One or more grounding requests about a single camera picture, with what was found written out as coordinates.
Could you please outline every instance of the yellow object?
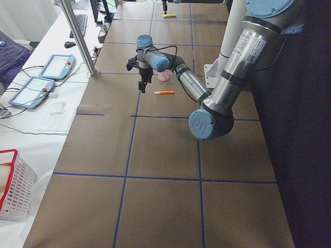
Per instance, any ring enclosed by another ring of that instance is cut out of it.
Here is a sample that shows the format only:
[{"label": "yellow object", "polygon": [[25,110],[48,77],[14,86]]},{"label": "yellow object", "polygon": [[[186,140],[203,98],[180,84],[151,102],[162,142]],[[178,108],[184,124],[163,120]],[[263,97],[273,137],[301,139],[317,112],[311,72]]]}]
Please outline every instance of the yellow object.
[{"label": "yellow object", "polygon": [[168,90],[168,91],[156,91],[154,92],[155,95],[171,95],[174,94],[173,90]]},{"label": "yellow object", "polygon": [[176,14],[164,14],[163,18],[176,17]]}]

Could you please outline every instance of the dark wall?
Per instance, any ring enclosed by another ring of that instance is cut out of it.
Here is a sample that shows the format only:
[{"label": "dark wall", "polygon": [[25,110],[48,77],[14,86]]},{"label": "dark wall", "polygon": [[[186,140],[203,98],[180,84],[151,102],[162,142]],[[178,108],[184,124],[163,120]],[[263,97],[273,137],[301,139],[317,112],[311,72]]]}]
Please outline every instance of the dark wall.
[{"label": "dark wall", "polygon": [[[308,1],[304,33],[250,83],[296,248],[331,247],[330,15],[331,1]],[[255,69],[283,41],[270,42]]]}]

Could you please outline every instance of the plastic basket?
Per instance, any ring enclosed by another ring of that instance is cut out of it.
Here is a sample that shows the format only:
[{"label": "plastic basket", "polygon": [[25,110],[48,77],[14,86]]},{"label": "plastic basket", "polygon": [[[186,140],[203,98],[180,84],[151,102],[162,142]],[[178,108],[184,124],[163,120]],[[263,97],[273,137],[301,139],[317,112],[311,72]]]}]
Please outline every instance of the plastic basket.
[{"label": "plastic basket", "polygon": [[0,195],[0,226],[24,222],[36,173],[15,149],[0,151],[0,166],[10,166],[4,193]]}]

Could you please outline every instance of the brown floor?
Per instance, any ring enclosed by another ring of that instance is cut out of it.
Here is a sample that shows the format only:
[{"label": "brown floor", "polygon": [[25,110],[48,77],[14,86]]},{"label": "brown floor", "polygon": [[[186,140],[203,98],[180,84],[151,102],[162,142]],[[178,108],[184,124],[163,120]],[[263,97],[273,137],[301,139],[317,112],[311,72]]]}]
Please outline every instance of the brown floor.
[{"label": "brown floor", "polygon": [[201,143],[174,76],[140,94],[137,69],[126,71],[140,34],[178,45],[198,76],[217,58],[224,5],[168,13],[177,18],[159,3],[119,5],[24,247],[294,247],[251,93],[233,130]]}]

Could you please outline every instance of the pink object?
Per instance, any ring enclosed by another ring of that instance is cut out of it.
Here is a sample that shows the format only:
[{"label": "pink object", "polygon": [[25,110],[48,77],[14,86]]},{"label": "pink object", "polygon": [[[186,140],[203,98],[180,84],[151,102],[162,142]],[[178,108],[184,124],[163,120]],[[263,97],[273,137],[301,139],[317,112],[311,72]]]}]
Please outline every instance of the pink object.
[{"label": "pink object", "polygon": [[163,72],[158,72],[157,78],[160,81],[168,81],[170,78],[170,70],[165,70]]}]

